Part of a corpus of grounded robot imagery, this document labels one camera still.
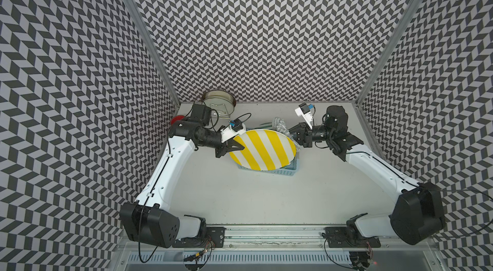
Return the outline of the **yellow striped round plate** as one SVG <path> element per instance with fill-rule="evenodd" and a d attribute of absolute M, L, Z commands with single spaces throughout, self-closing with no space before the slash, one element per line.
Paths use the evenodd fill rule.
<path fill-rule="evenodd" d="M 248 170 L 278 170 L 291 164 L 297 155 L 297 148 L 289 137 L 268 129 L 247 131 L 236 136 L 234 142 L 244 149 L 229 155 L 237 165 Z"/>

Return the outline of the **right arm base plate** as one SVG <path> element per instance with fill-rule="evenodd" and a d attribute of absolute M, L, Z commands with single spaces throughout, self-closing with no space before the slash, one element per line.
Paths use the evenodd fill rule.
<path fill-rule="evenodd" d="M 325 227 L 322 235 L 328 241 L 330 248 L 363 249 L 381 247 L 378 237 L 363 237 L 357 230 L 347 226 Z"/>

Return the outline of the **light blue plastic basket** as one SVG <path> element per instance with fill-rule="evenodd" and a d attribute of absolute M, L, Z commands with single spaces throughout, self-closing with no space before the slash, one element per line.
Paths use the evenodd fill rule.
<path fill-rule="evenodd" d="M 232 159 L 237 164 L 237 167 L 241 170 L 250 170 L 253 172 L 270 173 L 270 174 L 275 174 L 280 176 L 290 176 L 290 177 L 294 176 L 296 172 L 299 171 L 298 156 L 296 156 L 289 165 L 286 165 L 285 167 L 282 168 L 278 168 L 276 170 L 253 170 L 251 168 L 242 166 L 239 160 L 236 159 L 235 157 L 232 157 Z"/>

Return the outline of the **aluminium front rail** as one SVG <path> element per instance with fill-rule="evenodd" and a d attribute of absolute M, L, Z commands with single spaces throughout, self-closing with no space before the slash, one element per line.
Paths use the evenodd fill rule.
<path fill-rule="evenodd" d="M 341 224 L 329 225 L 227 225 L 207 227 L 218 250 L 318 250 L 324 246 L 326 230 L 328 250 L 408 250 L 438 251 L 431 238 L 408 245 L 397 237 L 380 236 L 369 241 L 348 241 Z"/>

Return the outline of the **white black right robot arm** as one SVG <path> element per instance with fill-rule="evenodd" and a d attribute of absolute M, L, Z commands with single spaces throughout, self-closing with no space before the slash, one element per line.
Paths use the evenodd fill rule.
<path fill-rule="evenodd" d="M 445 211 L 440 188 L 398 171 L 377 156 L 357 136 L 349 132 L 348 115 L 340 105 L 330 105 L 320 125 L 313 125 L 312 104 L 302 103 L 295 112 L 303 122 L 289 133 L 304 148 L 324 142 L 342 161 L 351 164 L 374 181 L 394 203 L 389 215 L 362 213 L 346 222 L 344 234 L 350 246 L 371 238 L 398 237 L 416 245 L 445 228 Z"/>

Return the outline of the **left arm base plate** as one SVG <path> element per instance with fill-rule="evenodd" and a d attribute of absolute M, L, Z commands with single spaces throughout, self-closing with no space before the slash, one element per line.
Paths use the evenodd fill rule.
<path fill-rule="evenodd" d="M 175 240 L 173 248 L 204 248 L 207 244 L 214 249 L 223 248 L 226 228 L 222 226 L 206 227 L 204 233 L 194 238 Z"/>

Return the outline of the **aluminium corner post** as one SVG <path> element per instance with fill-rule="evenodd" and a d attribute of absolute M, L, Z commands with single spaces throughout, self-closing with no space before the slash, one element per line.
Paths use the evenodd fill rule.
<path fill-rule="evenodd" d="M 125 7 L 127 8 L 127 11 L 130 14 L 130 17 L 132 18 L 134 25 L 141 36 L 143 43 L 152 59 L 152 61 L 155 64 L 155 67 L 157 71 L 160 74 L 161 79 L 164 82 L 165 87 L 167 88 L 170 97 L 172 98 L 172 101 L 175 105 L 180 105 L 181 102 L 178 98 L 178 95 L 173 87 L 173 84 L 168 76 L 168 73 L 166 71 L 166 67 L 163 63 L 163 60 L 160 58 L 160 55 L 158 53 L 158 50 L 155 46 L 155 43 L 153 39 L 151 38 L 151 34 L 147 29 L 147 26 L 145 25 L 145 21 L 139 12 L 139 9 L 135 3 L 135 0 L 122 0 L 123 3 L 125 4 Z"/>
<path fill-rule="evenodd" d="M 384 67 L 391 58 L 395 48 L 399 44 L 401 38 L 403 37 L 406 29 L 411 23 L 413 17 L 419 10 L 423 0 L 410 0 L 407 8 L 405 9 L 401 19 L 396 25 L 393 34 L 390 36 L 388 43 L 385 45 L 380 58 L 377 60 L 371 74 L 368 76 L 366 83 L 363 85 L 362 91 L 359 93 L 355 100 L 357 107 L 361 107 L 367 98 L 368 94 L 371 92 L 373 86 L 375 85 L 378 77 L 383 71 Z"/>

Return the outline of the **aluminium corner post left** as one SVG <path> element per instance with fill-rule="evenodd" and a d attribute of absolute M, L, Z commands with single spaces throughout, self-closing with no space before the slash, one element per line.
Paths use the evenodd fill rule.
<path fill-rule="evenodd" d="M 166 67 L 163 63 L 163 60 L 160 58 L 160 55 L 158 53 L 158 50 L 155 46 L 155 43 L 153 39 L 151 38 L 151 34 L 147 29 L 147 26 L 145 25 L 145 21 L 139 12 L 139 9 L 135 3 L 135 0 L 122 0 L 123 3 L 125 4 L 125 7 L 127 8 L 127 11 L 130 14 L 130 17 L 132 18 L 134 25 L 141 36 L 143 43 L 152 59 L 152 61 L 155 64 L 155 67 L 157 71 L 160 74 L 161 79 L 164 82 L 165 87 L 167 88 L 170 97 L 172 98 L 172 101 L 175 105 L 180 105 L 181 102 L 178 98 L 178 95 L 173 87 L 173 84 L 168 76 L 168 73 L 166 71 Z"/>

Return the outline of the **silver metal plate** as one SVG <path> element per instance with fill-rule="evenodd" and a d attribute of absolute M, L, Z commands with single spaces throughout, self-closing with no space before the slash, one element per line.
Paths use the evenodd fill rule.
<path fill-rule="evenodd" d="M 207 91 L 202 95 L 201 100 L 221 118 L 231 116 L 236 107 L 235 97 L 223 90 Z"/>

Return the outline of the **aluminium corner post right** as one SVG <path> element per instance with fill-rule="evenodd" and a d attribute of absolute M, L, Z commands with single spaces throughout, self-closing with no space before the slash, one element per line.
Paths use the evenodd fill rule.
<path fill-rule="evenodd" d="M 362 91 L 359 93 L 355 100 L 357 107 L 361 107 L 367 98 L 368 94 L 371 92 L 373 86 L 375 85 L 378 77 L 383 71 L 384 67 L 391 58 L 395 48 L 399 44 L 401 38 L 403 37 L 406 29 L 411 23 L 413 17 L 419 10 L 423 0 L 410 0 L 407 8 L 405 9 L 401 19 L 396 25 L 393 34 L 390 36 L 388 43 L 385 45 L 380 58 L 377 60 L 371 74 L 368 76 L 366 83 L 363 85 Z"/>

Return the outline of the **grey striped fluffy cloth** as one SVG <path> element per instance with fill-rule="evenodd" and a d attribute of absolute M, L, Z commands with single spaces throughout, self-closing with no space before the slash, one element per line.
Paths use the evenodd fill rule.
<path fill-rule="evenodd" d="M 293 135 L 290 133 L 284 119 L 275 117 L 272 120 L 272 130 L 287 136 L 291 141 L 293 141 Z"/>

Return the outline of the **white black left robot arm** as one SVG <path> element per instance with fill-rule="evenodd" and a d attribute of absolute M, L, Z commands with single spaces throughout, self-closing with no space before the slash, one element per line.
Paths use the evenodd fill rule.
<path fill-rule="evenodd" d="M 120 209 L 120 220 L 130 240 L 169 248 L 177 241 L 206 239 L 205 218 L 178 217 L 170 208 L 179 177 L 199 147 L 214 149 L 216 158 L 244 149 L 235 141 L 236 136 L 246 133 L 244 123 L 237 118 L 215 131 L 208 127 L 212 111 L 204 104 L 195 104 L 189 115 L 171 125 L 154 173 L 135 201 L 124 203 Z"/>

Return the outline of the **red mug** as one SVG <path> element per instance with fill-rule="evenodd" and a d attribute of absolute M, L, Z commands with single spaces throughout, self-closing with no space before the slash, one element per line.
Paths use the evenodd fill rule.
<path fill-rule="evenodd" d="M 180 120 L 183 120 L 184 118 L 185 118 L 184 115 L 177 115 L 177 116 L 175 116 L 175 117 L 172 118 L 171 124 L 173 125 L 174 123 L 176 123 L 176 122 L 178 122 Z"/>

